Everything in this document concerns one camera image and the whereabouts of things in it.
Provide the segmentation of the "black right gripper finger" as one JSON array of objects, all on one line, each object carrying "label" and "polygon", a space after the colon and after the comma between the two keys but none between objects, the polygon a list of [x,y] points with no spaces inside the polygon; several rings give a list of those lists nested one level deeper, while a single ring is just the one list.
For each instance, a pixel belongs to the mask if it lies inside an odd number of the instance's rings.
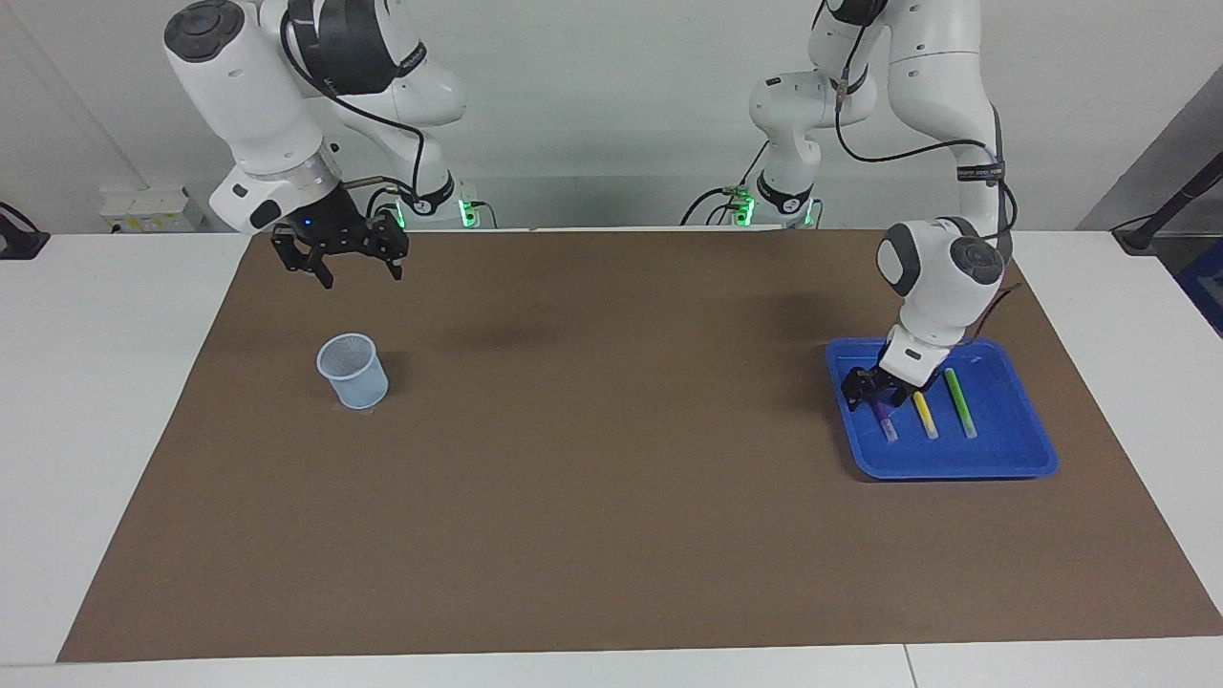
[{"label": "black right gripper finger", "polygon": [[323,288],[331,290],[333,274],[325,265],[325,244],[309,247],[309,252],[302,252],[296,243],[296,235],[291,230],[281,231],[280,229],[272,231],[270,240],[272,248],[276,251],[287,271],[313,275]]},{"label": "black right gripper finger", "polygon": [[397,221],[394,211],[377,211],[371,220],[368,248],[386,266],[395,280],[404,277],[402,262],[408,254],[408,235]]}]

